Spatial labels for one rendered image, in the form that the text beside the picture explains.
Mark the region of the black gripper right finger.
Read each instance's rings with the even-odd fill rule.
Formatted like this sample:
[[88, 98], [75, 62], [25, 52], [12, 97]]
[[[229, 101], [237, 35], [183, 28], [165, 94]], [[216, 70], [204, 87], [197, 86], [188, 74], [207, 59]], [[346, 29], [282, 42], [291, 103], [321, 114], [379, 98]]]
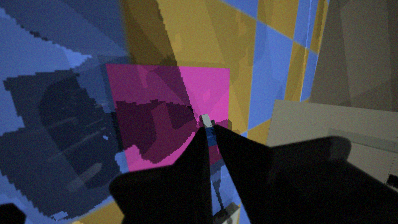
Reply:
[[332, 136], [269, 147], [218, 124], [217, 146], [251, 224], [271, 224], [277, 173], [281, 169], [342, 158], [351, 142]]

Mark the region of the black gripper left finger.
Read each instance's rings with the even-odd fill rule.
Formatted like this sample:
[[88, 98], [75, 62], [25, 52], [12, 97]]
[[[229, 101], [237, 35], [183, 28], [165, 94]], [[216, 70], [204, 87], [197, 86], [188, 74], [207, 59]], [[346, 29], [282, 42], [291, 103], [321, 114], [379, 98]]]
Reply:
[[127, 209], [191, 199], [199, 224], [213, 224], [205, 127], [172, 165], [122, 173], [111, 181], [109, 193], [123, 215]]

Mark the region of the beige flat panel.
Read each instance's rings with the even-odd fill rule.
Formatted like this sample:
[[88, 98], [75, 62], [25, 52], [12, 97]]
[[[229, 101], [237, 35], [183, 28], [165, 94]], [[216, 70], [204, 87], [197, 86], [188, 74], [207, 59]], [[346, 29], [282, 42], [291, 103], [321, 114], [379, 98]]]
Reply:
[[398, 192], [398, 112], [275, 99], [266, 146], [342, 136], [347, 162]]

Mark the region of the translucent pink square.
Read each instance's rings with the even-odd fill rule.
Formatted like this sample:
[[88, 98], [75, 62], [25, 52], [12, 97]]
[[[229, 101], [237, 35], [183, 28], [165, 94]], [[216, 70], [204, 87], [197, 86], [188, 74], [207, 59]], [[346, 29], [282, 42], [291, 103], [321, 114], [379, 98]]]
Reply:
[[105, 66], [129, 171], [172, 165], [201, 115], [228, 129], [230, 68]]

